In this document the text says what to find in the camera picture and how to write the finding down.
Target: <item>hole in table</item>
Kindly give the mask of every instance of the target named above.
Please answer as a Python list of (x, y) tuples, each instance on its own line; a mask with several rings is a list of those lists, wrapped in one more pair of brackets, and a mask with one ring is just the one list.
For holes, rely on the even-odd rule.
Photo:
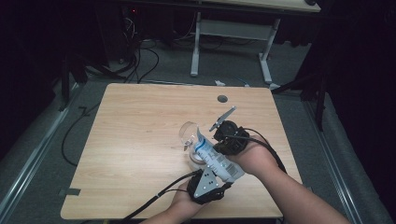
[(218, 101), (220, 103), (226, 103), (228, 101), (228, 98), (225, 95), (220, 95), (220, 96), (218, 96)]

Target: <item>bottle label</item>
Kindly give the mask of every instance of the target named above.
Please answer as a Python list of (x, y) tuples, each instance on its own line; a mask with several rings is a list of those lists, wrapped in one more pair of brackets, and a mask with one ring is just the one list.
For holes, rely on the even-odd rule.
[(213, 144), (199, 132), (199, 129), (197, 135), (198, 142), (194, 146), (195, 152), (223, 182), (234, 182), (245, 173), (238, 164), (227, 160), (224, 155), (218, 153), (213, 148)]

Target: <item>hand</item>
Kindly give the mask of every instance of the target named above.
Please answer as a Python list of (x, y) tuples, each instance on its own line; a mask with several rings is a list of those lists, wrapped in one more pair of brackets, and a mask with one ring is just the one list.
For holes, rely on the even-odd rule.
[[(267, 141), (257, 135), (251, 136), (254, 139), (267, 143)], [(230, 161), (238, 163), (248, 174), (257, 176), (269, 168), (277, 167), (275, 158), (264, 146), (249, 141), (245, 149), (236, 156), (227, 156)]]
[[(189, 181), (181, 184), (178, 189), (187, 190)], [(188, 192), (177, 191), (174, 196), (174, 199), (166, 209), (165, 213), (169, 214), (171, 217), (177, 217), (180, 220), (180, 223), (194, 217), (206, 204), (198, 204), (191, 200)]]
[(188, 184), (189, 181), (186, 181), (178, 187), (179, 191), (176, 192), (171, 205), (165, 211), (144, 220), (142, 223), (178, 224), (194, 217), (206, 204), (200, 205), (193, 202), (189, 193), (182, 191), (187, 190)]

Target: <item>plastic bottle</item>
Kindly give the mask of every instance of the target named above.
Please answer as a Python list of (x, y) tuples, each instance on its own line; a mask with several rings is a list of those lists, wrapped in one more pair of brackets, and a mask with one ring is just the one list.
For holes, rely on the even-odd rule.
[(238, 164), (229, 161), (213, 148), (213, 144), (200, 133), (196, 123), (186, 122), (180, 129), (179, 137), (185, 150), (190, 149), (191, 161), (196, 163), (197, 159), (201, 159), (223, 182), (233, 183), (245, 174)]

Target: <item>floor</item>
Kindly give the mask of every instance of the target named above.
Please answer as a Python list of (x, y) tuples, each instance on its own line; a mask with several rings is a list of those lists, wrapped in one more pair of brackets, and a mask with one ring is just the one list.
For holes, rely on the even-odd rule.
[[(268, 88), (263, 82), (257, 56), (262, 42), (235, 45), (234, 41), (240, 40), (220, 46), (204, 43), (198, 77), (189, 76), (191, 42), (179, 42), (180, 45), (169, 48), (148, 41), (143, 44), (141, 64), (131, 82), (135, 83), (137, 76), (142, 77), (154, 68), (142, 83), (214, 86), (219, 80), (228, 86), (248, 83), (251, 87)], [(273, 45), (268, 64), (274, 83), (282, 85), (292, 81), (308, 50), (309, 46)], [(118, 66), (121, 65), (113, 63), (111, 68)], [(100, 102), (110, 82), (115, 80), (96, 76), (90, 76), (85, 85), (72, 82), (72, 103), (61, 112), (60, 85), (55, 87), (56, 99), (0, 162), (0, 223), (82, 222), (60, 217), (64, 200), (60, 192), (68, 188), (75, 171), (75, 167), (64, 161), (61, 149), (64, 145), (68, 159), (78, 162), (95, 110), (73, 129), (70, 127), (80, 118), (84, 107), (91, 108)], [(315, 102), (301, 102), (297, 91), (274, 97), (304, 184), (353, 223), (392, 223), (347, 140), (330, 97), (326, 98), (323, 133), (312, 122)]]

